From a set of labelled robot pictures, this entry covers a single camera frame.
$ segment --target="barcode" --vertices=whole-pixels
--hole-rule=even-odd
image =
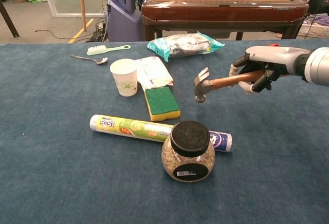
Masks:
[[[177,176],[188,176],[189,171],[177,172]]]

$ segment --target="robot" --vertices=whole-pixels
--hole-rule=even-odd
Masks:
[[[293,47],[253,46],[231,64],[229,76],[258,70],[263,70],[264,74],[255,82],[238,82],[246,94],[259,93],[265,88],[271,90],[271,83],[284,75],[301,76],[307,83],[329,86],[329,48],[309,51]]]
[[[111,42],[144,41],[142,14],[135,0],[109,1],[105,19]]]

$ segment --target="glass jar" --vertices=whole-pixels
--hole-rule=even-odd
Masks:
[[[206,178],[215,163],[215,150],[208,129],[196,121],[176,124],[165,140],[161,159],[175,180],[195,182]]]

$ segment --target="paper cup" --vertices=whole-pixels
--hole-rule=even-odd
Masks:
[[[137,64],[131,59],[121,59],[109,67],[120,95],[131,97],[137,92]]]

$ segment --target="spoon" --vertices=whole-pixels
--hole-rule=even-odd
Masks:
[[[108,60],[107,57],[105,57],[105,58],[103,58],[103,59],[100,59],[100,60],[94,60],[94,59],[92,59],[92,58],[86,58],[86,57],[76,56],[76,55],[72,55],[72,54],[70,54],[69,56],[70,56],[71,58],[76,58],[76,59],[92,60],[92,61],[94,61],[97,65],[103,64],[103,63],[107,62],[107,60]]]

